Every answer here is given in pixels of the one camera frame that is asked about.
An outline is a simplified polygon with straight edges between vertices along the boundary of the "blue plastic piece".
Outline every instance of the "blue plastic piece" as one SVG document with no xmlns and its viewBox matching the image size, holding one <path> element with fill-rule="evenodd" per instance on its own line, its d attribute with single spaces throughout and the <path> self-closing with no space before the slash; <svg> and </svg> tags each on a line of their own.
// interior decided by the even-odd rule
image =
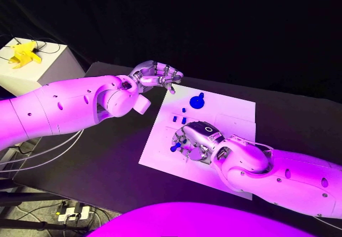
<svg viewBox="0 0 342 237">
<path fill-rule="evenodd" d="M 204 100 L 205 94 L 201 93 L 200 96 L 194 96 L 191 98 L 191 107 L 195 109 L 200 109 L 205 105 L 205 100 Z"/>
<path fill-rule="evenodd" d="M 181 143 L 178 142 L 177 145 L 171 147 L 171 151 L 175 152 L 179 147 L 181 147 Z"/>
</svg>

